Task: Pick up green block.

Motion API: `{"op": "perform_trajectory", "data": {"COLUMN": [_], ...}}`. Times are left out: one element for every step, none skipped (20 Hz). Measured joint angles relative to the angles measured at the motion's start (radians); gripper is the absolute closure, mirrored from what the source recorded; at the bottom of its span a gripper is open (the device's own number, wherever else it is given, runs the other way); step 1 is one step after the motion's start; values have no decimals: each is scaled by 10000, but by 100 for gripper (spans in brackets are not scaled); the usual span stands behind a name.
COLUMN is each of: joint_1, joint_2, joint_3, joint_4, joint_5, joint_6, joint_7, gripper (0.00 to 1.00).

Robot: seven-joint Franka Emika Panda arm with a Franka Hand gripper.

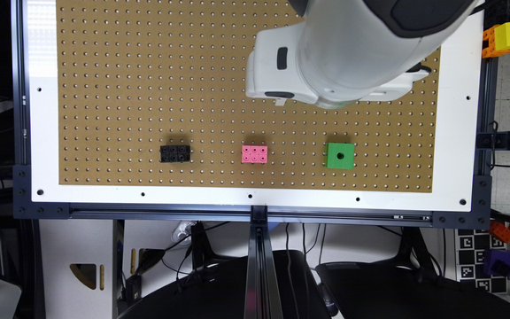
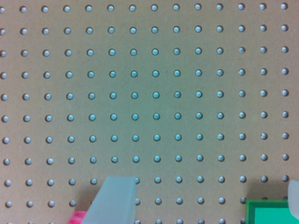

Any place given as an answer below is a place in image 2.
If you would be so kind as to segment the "translucent gripper right finger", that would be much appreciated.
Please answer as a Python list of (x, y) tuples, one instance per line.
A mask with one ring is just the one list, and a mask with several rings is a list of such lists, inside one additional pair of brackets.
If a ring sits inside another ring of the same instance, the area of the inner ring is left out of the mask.
[(288, 186), (288, 205), (291, 214), (299, 217), (299, 181), (291, 180)]

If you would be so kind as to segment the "translucent gripper left finger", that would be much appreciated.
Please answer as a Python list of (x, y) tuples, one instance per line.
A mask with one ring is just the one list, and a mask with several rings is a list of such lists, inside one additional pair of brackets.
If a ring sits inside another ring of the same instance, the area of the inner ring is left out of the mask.
[(81, 224), (134, 224), (135, 177), (109, 176)]

